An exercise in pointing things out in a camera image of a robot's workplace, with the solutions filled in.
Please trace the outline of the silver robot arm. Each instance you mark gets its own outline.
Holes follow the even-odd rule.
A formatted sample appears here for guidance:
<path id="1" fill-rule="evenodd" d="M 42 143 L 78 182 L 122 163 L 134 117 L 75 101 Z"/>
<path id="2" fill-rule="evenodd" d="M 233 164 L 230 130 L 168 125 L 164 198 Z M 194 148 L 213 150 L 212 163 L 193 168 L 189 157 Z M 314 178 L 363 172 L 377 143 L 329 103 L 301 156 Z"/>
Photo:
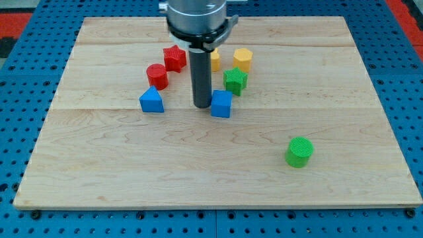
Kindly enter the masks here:
<path id="1" fill-rule="evenodd" d="M 167 0 L 159 3 L 166 15 L 171 40 L 194 53 L 211 53 L 222 45 L 238 23 L 227 17 L 226 0 Z"/>

